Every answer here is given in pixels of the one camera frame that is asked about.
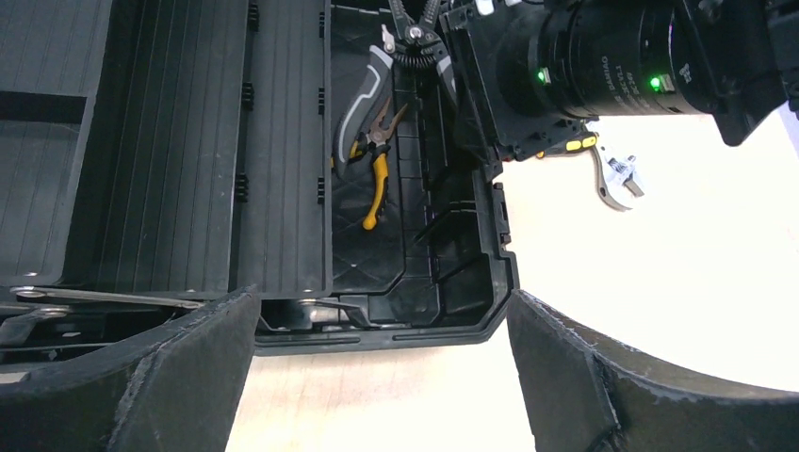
wrench jaw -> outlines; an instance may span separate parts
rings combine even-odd
[[[596,191],[611,208],[627,212],[635,207],[634,198],[644,195],[644,184],[635,168],[635,156],[631,155],[626,162],[619,162],[608,156],[604,148],[594,146],[596,168]]]

yellow and black handle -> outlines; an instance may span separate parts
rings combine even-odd
[[[363,226],[367,231],[377,227],[378,217],[385,207],[385,191],[388,189],[388,161],[386,155],[391,147],[387,144],[378,146],[372,151],[372,169],[375,176],[375,194],[372,206],[364,218]]]
[[[394,60],[380,47],[369,47],[369,63],[367,64],[364,83],[352,96],[350,104],[344,110],[341,120],[335,128],[333,138],[333,166],[338,177],[344,177],[350,163],[352,141],[364,129],[369,113],[376,107],[385,82],[391,77]]]
[[[582,153],[596,146],[599,139],[599,134],[595,132],[584,132],[577,137],[567,140],[559,146],[551,147],[545,151],[541,151],[535,156],[538,158],[553,157],[557,155],[568,155],[575,153]]]

yellow handle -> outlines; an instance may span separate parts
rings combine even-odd
[[[369,209],[367,217],[364,218],[364,229],[373,230],[377,226],[377,216],[385,202],[385,183],[388,180],[388,164],[385,160],[385,153],[379,155],[372,163],[375,171],[375,196],[372,200],[372,207]]]

black toolbox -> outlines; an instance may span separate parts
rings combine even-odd
[[[0,0],[0,297],[205,301],[254,285],[268,355],[488,339],[518,286],[507,209],[452,146],[435,74],[395,67],[392,107],[410,108],[376,230],[360,224],[368,161],[331,172],[335,123],[392,24],[382,6]],[[70,345],[174,314],[118,311]],[[28,345],[57,347],[59,322],[79,328],[47,320]]]

tabletop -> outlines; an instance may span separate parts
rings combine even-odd
[[[734,149],[707,117],[595,129],[638,156],[646,195],[612,211],[587,153],[506,165],[522,288],[658,358],[799,391],[799,158],[781,119]],[[504,325],[477,346],[254,358],[228,444],[409,449],[534,450]]]

